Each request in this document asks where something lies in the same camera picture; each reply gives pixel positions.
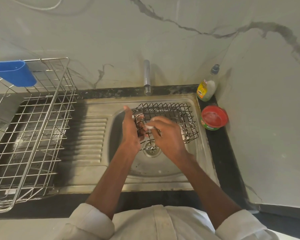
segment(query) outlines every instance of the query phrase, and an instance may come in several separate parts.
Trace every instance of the chrome faucet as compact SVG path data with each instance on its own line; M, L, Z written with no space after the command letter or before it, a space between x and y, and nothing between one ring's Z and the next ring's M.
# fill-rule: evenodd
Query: chrome faucet
M143 79L144 79L144 93L146 96L151 95L151 81L150 81L150 61L143 61Z

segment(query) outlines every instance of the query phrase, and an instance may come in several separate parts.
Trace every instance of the sink drain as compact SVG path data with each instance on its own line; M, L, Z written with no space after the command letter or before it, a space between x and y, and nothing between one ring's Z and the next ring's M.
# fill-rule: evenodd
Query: sink drain
M155 142L154 141L149 141L148 143L146 143L144 145L144 147L151 147L151 146L154 146L155 145ZM143 153L147 156L147 157L157 157L160 155L161 153L161 150L160 148L154 148L154 149L148 149L148 150L143 150Z

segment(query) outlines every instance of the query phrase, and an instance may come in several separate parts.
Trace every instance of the person's right hand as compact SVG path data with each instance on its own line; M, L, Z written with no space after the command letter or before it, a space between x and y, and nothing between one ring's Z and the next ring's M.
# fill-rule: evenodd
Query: person's right hand
M180 126L163 116L156 116L146 125L155 127L151 130L155 144L176 165L188 157L189 153L182 139Z

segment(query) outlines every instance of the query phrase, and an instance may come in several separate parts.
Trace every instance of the sink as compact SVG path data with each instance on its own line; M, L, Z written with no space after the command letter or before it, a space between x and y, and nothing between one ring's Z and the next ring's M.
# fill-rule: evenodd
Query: sink
M75 105L59 154L52 194L90 193L107 169L122 140L123 105L134 109L144 102L187 103L197 126L198 138L186 144L200 167L219 184L200 108L195 94L128 98L85 99ZM183 173L160 149L140 151L122 191L192 190Z

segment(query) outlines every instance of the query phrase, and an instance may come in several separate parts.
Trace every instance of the metal wire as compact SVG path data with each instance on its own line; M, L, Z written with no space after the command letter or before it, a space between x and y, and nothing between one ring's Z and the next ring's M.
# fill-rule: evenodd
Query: metal wire
M192 111L190 111L190 106L187 103L142 103L133 110L133 115L135 116L136 124L140 122L146 124L155 116L167 117L180 126L185 144L198 138L196 122L193 121L194 116L192 116ZM137 117L140 115L144 115L144 118L137 122ZM141 150L158 148L151 131L146 132L146 134L148 137L145 137L145 139L141 141L141 144L150 146L142 146Z
M35 86L19 88L0 78L0 213L49 194L70 111L81 96L68 58L25 62Z

